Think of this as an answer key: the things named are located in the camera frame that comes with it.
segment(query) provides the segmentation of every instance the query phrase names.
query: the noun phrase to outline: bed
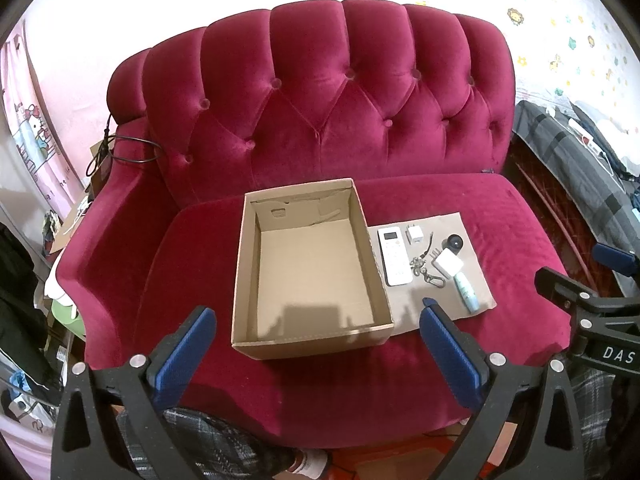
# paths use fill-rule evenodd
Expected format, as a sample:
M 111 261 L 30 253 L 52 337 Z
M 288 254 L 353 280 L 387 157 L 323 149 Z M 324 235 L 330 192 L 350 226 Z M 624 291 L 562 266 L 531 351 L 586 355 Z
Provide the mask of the bed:
M 556 221 L 547 218 L 544 227 L 569 274 L 603 296 L 619 295 L 611 277 L 624 296 L 638 296 L 633 279 L 605 269 L 590 255 L 596 242 L 640 254 L 640 221 L 628 195 L 637 184 L 621 180 L 607 158 L 594 156 L 567 115 L 547 111 L 527 101 L 516 106 L 511 161 L 544 203 L 542 214 Z

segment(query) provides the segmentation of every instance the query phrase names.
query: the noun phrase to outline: tufted sofa backrest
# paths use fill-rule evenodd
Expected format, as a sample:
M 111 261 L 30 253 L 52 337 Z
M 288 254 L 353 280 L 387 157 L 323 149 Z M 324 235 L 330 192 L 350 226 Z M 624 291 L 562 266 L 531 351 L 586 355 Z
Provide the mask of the tufted sofa backrest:
M 492 24 L 382 0 L 251 10 L 125 60 L 108 105 L 146 116 L 178 205 L 350 176 L 504 163 L 511 54 Z

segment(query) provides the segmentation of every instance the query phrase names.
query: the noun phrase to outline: metal screw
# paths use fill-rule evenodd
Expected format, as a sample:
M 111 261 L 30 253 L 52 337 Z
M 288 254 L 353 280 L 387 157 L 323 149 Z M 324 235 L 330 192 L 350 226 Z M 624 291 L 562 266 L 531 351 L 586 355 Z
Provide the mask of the metal screw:
M 507 362 L 507 358 L 498 352 L 494 352 L 489 356 L 489 361 L 496 366 L 502 366 Z
M 134 368 L 140 368 L 145 363 L 146 357 L 144 357 L 142 354 L 136 354 L 131 359 L 129 359 L 129 364 Z
M 564 365 L 558 361 L 558 359 L 551 359 L 551 362 L 549 363 L 549 366 L 551 366 L 551 369 L 555 372 L 560 373 L 562 370 L 564 370 Z
M 86 364 L 84 363 L 76 363 L 71 368 L 73 375 L 80 375 L 85 370 L 86 370 Z

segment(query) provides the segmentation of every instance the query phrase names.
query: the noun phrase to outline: white power adapter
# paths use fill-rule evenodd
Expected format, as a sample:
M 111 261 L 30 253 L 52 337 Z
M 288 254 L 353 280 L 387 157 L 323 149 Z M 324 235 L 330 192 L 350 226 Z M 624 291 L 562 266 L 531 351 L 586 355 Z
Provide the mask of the white power adapter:
M 452 253 L 449 248 L 444 249 L 433 261 L 433 266 L 448 280 L 459 273 L 463 265 L 463 261 Z
M 419 225 L 410 225 L 406 229 L 406 239 L 409 240 L 410 244 L 421 242 L 424 238 L 422 234 L 422 229 L 420 229 Z

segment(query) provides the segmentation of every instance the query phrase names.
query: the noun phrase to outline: plaid fabric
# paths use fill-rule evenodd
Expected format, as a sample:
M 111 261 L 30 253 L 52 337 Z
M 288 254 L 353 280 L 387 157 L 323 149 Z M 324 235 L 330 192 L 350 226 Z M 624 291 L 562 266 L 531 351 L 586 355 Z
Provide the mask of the plaid fabric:
M 564 354 L 555 358 L 564 363 L 574 390 L 584 447 L 584 477 L 599 480 L 609 470 L 606 430 L 611 417 L 611 388 L 615 376 L 573 363 Z
M 640 224 L 624 189 L 570 133 L 568 118 L 556 118 L 528 101 L 516 106 L 513 131 L 564 187 L 596 240 L 640 254 Z M 640 294 L 636 282 L 614 273 L 622 293 Z
M 293 464 L 295 450 L 272 446 L 224 420 L 186 408 L 162 414 L 169 436 L 180 443 L 210 480 L 271 480 Z M 117 417 L 120 433 L 141 478 L 158 480 L 142 446 L 136 441 L 126 412 Z

